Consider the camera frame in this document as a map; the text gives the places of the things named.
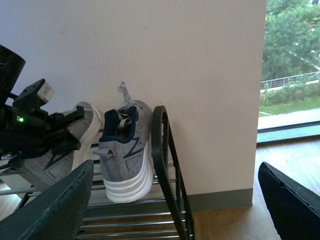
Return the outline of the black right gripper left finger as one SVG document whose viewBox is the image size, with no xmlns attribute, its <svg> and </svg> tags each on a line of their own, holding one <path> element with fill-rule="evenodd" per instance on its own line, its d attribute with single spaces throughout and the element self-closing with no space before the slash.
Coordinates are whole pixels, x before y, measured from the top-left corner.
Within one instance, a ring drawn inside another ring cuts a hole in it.
<svg viewBox="0 0 320 240">
<path fill-rule="evenodd" d="M 2 240 L 74 240 L 91 196 L 94 164 L 87 160 L 0 222 Z"/>
</svg>

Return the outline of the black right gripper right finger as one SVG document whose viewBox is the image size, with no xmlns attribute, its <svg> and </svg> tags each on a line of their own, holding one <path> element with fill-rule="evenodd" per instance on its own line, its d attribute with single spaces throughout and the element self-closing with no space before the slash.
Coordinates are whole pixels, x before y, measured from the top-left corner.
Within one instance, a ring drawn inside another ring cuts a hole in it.
<svg viewBox="0 0 320 240">
<path fill-rule="evenodd" d="M 320 238 L 320 196 L 267 162 L 258 169 L 258 181 L 282 240 Z"/>
</svg>

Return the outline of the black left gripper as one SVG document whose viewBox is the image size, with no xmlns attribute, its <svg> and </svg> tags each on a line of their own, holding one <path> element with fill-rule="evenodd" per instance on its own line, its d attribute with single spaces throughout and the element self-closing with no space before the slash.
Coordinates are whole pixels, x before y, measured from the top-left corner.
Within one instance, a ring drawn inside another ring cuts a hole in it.
<svg viewBox="0 0 320 240">
<path fill-rule="evenodd" d="M 40 155 L 47 150 L 54 153 L 80 148 L 80 141 L 68 127 L 85 117 L 84 108 L 77 106 L 64 115 L 49 115 L 36 104 L 31 109 L 15 103 L 0 108 L 0 155 Z"/>
</svg>

